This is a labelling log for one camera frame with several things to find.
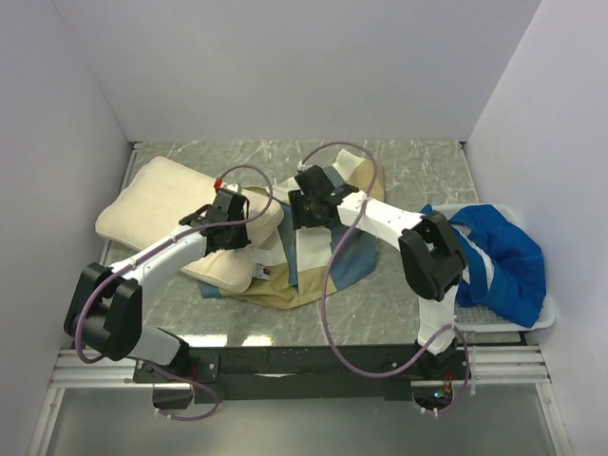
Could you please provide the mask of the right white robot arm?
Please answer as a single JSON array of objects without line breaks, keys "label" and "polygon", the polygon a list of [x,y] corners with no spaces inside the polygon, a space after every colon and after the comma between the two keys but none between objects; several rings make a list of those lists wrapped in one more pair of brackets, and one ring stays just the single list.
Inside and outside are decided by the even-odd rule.
[{"label": "right white robot arm", "polygon": [[466,254],[446,217],[409,212],[348,183],[337,184],[318,165],[298,172],[288,192],[295,228],[347,228],[330,256],[331,269],[354,232],[385,241],[401,256],[408,286],[418,295],[418,371],[437,379],[450,367],[447,350],[456,338],[455,298]]}]

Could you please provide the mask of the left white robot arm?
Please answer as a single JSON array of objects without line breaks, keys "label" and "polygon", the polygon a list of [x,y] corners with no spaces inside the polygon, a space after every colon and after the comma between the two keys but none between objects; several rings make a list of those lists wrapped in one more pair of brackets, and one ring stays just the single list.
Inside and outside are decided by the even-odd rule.
[{"label": "left white robot arm", "polygon": [[167,381],[193,371],[189,345],[166,330],[143,324],[143,301],[190,263],[246,247],[250,201],[219,189],[212,203],[182,218],[166,237],[109,267],[93,262],[80,274],[64,331],[83,348],[119,361],[127,357],[156,364]]}]

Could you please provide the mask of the blue beige patchwork pillowcase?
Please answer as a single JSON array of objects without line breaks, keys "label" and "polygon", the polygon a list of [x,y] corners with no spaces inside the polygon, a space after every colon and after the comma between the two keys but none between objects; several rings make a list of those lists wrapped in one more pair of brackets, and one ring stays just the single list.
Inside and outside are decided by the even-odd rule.
[{"label": "blue beige patchwork pillowcase", "polygon": [[260,246],[249,250],[249,261],[253,264],[249,287],[236,293],[202,281],[199,283],[202,297],[232,297],[289,310],[315,302],[322,296],[323,288],[332,295],[374,271],[378,262],[376,237],[359,230],[353,232],[332,267],[327,267],[348,228],[337,224],[296,230],[288,203],[288,192],[294,189],[292,177],[274,186],[283,219]]}]

